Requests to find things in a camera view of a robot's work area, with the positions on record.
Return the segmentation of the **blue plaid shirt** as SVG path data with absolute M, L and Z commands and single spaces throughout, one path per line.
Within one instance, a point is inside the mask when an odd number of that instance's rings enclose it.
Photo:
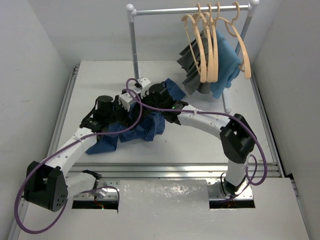
M 174 100 L 182 100 L 186 94 L 170 78 L 167 78 L 162 85 L 168 89 L 169 94 Z M 142 139 L 146 142 L 154 140 L 156 135 L 162 135 L 165 131 L 165 118 L 159 112 L 151 112 L 148 116 L 141 118 L 141 121 L 135 128 L 121 134 L 105 135 L 85 153 L 87 155 L 96 155 L 102 153 L 114 152 L 117 149 L 118 140 L 121 143 Z M 120 132 L 127 127 L 116 122 L 107 127 L 108 132 Z

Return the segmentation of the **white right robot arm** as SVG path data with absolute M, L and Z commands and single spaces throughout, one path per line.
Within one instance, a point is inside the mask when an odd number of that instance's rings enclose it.
M 228 163 L 225 178 L 220 180 L 220 190 L 226 197 L 235 197 L 245 181 L 248 157 L 255 147 L 252 136 L 237 122 L 248 127 L 245 118 L 235 114 L 235 119 L 225 120 L 220 115 L 199 114 L 198 109 L 187 102 L 175 100 L 163 83 L 152 85 L 140 96 L 144 104 L 162 109 L 160 113 L 168 122 L 201 130 L 221 141 Z

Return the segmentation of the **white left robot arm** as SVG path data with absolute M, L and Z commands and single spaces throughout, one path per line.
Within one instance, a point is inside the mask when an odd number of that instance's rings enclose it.
M 23 198 L 57 212 L 67 199 L 94 188 L 100 175 L 84 170 L 68 178 L 80 157 L 98 142 L 109 126 L 127 120 L 134 100 L 127 94 L 98 96 L 92 110 L 82 119 L 72 137 L 48 161 L 32 162 L 27 168 Z

